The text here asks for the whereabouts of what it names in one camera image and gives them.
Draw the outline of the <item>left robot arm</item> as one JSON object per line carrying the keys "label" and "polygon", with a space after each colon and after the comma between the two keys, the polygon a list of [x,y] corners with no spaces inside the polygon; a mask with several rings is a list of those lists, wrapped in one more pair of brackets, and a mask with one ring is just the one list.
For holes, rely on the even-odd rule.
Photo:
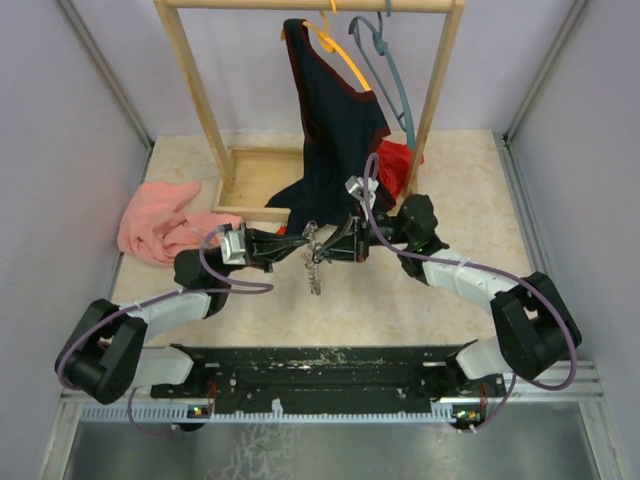
{"label": "left robot arm", "polygon": [[270,273],[274,264],[308,243],[302,235],[279,235],[246,225],[216,227],[197,248],[176,256],[176,288],[126,305],[93,301],[55,361],[59,383],[103,405],[131,389],[154,385],[174,385],[189,397],[201,394],[208,373],[191,354],[180,347],[150,347],[148,341],[219,313],[231,295],[273,291],[271,283],[230,275],[245,268]]}

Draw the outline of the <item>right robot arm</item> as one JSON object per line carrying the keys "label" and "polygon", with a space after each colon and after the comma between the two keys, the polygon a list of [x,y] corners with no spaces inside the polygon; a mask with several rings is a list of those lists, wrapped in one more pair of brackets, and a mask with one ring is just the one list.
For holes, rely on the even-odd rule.
{"label": "right robot arm", "polygon": [[446,361],[454,393],[470,395],[482,378],[503,372],[537,385],[539,376],[563,359],[570,362],[569,373],[556,387],[567,387],[577,373],[582,337],[553,281],[541,272],[521,278],[472,262],[440,240],[437,225],[426,195],[407,197],[395,216],[357,207],[315,248],[313,260],[361,263],[371,247],[382,245],[398,255],[409,277],[488,313],[494,337],[469,343]]}

